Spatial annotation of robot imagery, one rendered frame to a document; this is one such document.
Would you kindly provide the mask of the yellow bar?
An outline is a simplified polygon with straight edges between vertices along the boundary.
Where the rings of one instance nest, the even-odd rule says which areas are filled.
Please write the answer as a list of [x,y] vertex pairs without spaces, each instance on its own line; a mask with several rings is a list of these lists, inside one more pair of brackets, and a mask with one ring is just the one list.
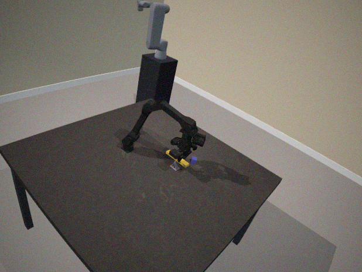
[[[169,151],[170,150],[167,150],[166,151],[166,154],[168,154],[169,155]],[[171,155],[169,155],[171,158],[173,158]],[[173,158],[174,159],[174,158]],[[174,159],[175,161],[177,161],[177,159]],[[184,166],[185,168],[186,167],[188,167],[189,166],[189,163],[188,162],[186,162],[184,159],[182,159],[180,162],[178,162],[178,163],[180,163],[182,166]]]

